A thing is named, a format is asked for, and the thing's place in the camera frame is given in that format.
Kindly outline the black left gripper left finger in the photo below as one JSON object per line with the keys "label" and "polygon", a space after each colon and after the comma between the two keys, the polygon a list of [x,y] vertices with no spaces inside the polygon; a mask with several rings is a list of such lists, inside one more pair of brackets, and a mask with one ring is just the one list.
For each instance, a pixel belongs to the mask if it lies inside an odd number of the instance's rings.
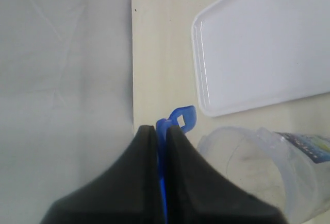
{"label": "black left gripper left finger", "polygon": [[55,201],[42,223],[163,223],[157,135],[141,126],[103,174]]}

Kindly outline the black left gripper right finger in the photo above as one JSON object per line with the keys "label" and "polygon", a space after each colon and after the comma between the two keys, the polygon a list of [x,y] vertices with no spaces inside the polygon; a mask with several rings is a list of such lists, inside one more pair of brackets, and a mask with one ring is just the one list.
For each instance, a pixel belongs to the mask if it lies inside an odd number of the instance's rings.
{"label": "black left gripper right finger", "polygon": [[168,223],[286,223],[281,211],[232,184],[196,151],[180,127],[166,136]]}

